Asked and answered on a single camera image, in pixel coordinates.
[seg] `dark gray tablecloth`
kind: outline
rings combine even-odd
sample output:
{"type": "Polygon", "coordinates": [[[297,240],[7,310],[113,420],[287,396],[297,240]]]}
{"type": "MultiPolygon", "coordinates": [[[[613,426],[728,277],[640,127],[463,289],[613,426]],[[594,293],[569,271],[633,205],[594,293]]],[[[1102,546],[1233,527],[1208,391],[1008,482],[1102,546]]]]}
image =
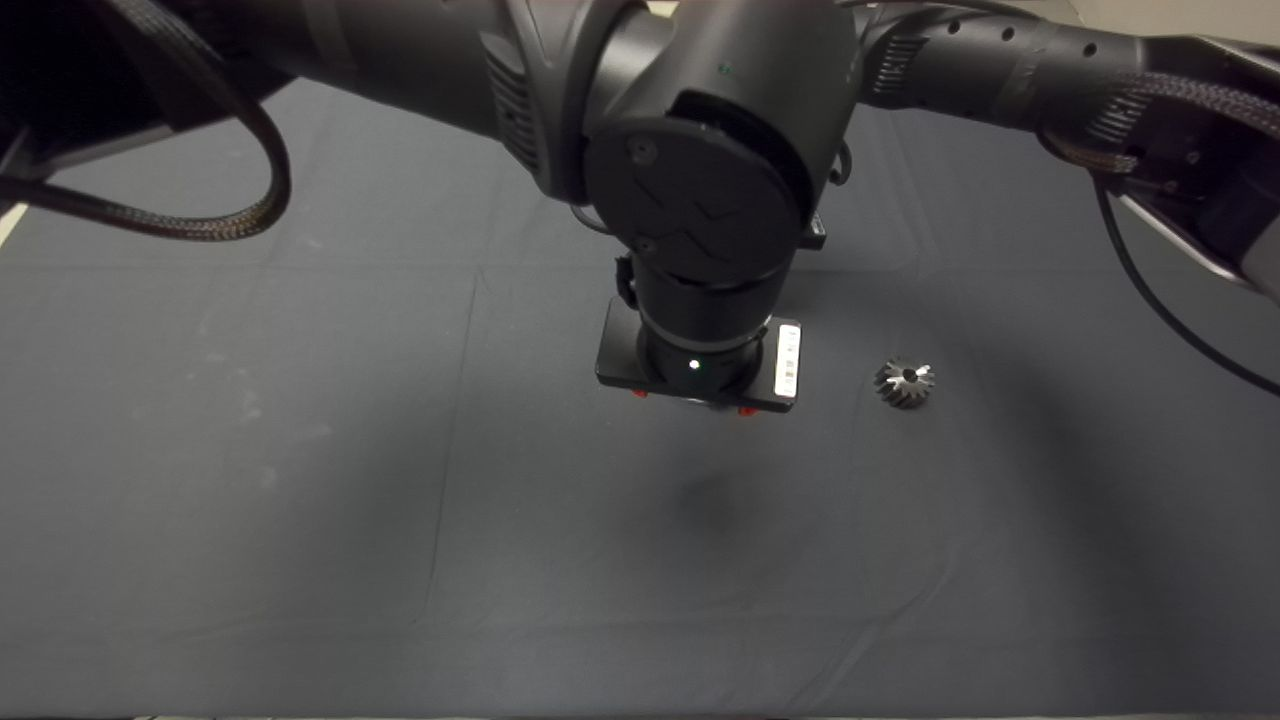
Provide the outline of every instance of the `dark gray tablecloth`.
{"type": "MultiPolygon", "coordinates": [[[[596,387],[618,247],[494,143],[300,83],[293,209],[0,249],[0,715],[1280,710],[1280,402],[1082,172],[859,110],[790,416],[596,387]],[[902,413],[869,378],[933,363],[902,413]]],[[[251,200],[219,127],[64,176],[251,200]]],[[[1280,310],[1125,220],[1280,374],[1280,310]]]]}

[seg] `gear teeth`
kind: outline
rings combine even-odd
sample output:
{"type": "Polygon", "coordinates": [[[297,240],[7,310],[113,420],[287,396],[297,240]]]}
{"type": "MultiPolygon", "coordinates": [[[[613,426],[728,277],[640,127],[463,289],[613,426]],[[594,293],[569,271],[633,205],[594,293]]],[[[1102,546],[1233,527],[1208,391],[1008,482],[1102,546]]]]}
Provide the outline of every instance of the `gear teeth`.
{"type": "Polygon", "coordinates": [[[936,384],[932,365],[891,357],[876,372],[876,392],[893,407],[909,410],[919,407],[929,398],[936,384]]]}

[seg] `white sticker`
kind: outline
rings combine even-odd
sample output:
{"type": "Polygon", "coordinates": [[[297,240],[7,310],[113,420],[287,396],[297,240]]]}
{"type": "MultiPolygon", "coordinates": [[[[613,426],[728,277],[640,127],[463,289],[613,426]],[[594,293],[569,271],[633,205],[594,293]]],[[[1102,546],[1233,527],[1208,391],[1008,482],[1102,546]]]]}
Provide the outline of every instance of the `white sticker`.
{"type": "Polygon", "coordinates": [[[773,395],[795,397],[800,383],[800,325],[778,328],[778,364],[773,374],[773,395]]]}

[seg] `white label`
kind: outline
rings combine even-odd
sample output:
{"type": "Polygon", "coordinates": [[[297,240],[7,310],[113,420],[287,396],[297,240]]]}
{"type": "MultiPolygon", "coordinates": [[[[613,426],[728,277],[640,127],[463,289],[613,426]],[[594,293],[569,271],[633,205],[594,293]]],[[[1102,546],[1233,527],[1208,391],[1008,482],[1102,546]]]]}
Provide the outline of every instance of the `white label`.
{"type": "Polygon", "coordinates": [[[778,364],[773,374],[773,395],[795,397],[800,383],[800,325],[778,328],[778,364]]]}

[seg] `black cable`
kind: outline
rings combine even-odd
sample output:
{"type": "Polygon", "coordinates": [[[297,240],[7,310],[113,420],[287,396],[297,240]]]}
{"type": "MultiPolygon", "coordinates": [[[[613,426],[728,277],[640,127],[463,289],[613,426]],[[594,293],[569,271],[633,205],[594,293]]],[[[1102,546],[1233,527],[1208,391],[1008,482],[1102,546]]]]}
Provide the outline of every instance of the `black cable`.
{"type": "Polygon", "coordinates": [[[613,232],[609,231],[608,225],[588,215],[585,208],[581,208],[579,205],[570,205],[568,211],[572,213],[575,218],[577,218],[577,222],[586,225],[588,229],[598,232],[600,234],[607,234],[607,236],[613,234],[613,232]]]}
{"type": "MultiPolygon", "coordinates": [[[[1123,102],[1128,111],[1139,115],[1147,110],[1151,99],[1171,100],[1221,115],[1280,141],[1280,105],[1215,82],[1169,73],[1124,73],[1108,78],[1106,86],[1073,94],[1064,99],[1062,104],[1078,104],[1083,99],[1096,96],[1123,102]]],[[[1046,113],[1046,118],[1051,117],[1051,113],[1046,113]]],[[[1057,158],[1092,172],[1128,174],[1140,161],[1140,158],[1126,152],[1093,150],[1073,142],[1048,120],[1036,127],[1036,137],[1057,158]]]]}
{"type": "Polygon", "coordinates": [[[1199,351],[1201,355],[1212,360],[1217,366],[1263,392],[1280,397],[1280,384],[1263,378],[1262,375],[1224,355],[1204,338],[1188,328],[1167,306],[1165,306],[1164,302],[1160,301],[1158,297],[1156,297],[1151,286],[1148,286],[1147,281],[1143,279],[1142,272],[1139,272],[1138,266],[1134,264],[1133,256],[1129,255],[1129,249],[1125,246],[1124,236],[1120,233],[1120,225],[1116,223],[1115,209],[1111,206],[1111,200],[1107,197],[1103,179],[1098,174],[1093,174],[1093,188],[1098,197],[1098,209],[1102,211],[1102,222],[1106,224],[1107,236],[1111,238],[1111,246],[1116,251],[1116,258],[1120,259],[1120,266],[1124,268],[1125,274],[1129,275],[1129,282],[1133,283],[1138,295],[1147,301],[1147,305],[1151,306],[1156,315],[1158,315],[1160,319],[1178,334],[1178,337],[1183,338],[1188,345],[1199,351]]]}
{"type": "Polygon", "coordinates": [[[41,182],[0,177],[0,199],[172,240],[218,242],[257,234],[284,214],[292,192],[289,154],[265,110],[228,78],[225,64],[187,23],[154,0],[105,0],[210,100],[239,119],[266,151],[271,181],[261,200],[215,218],[177,218],[150,213],[41,182]]]}
{"type": "MultiPolygon", "coordinates": [[[[900,5],[905,3],[918,4],[922,0],[838,0],[836,4],[841,8],[861,8],[864,5],[900,5]]],[[[923,0],[925,5],[950,5],[952,8],[963,8],[965,10],[977,10],[979,13],[991,13],[993,15],[1014,15],[1019,18],[1028,19],[1042,19],[1036,13],[1024,10],[1021,8],[1014,8],[1012,5],[1005,5],[1004,3],[996,3],[995,0],[923,0]]]]}

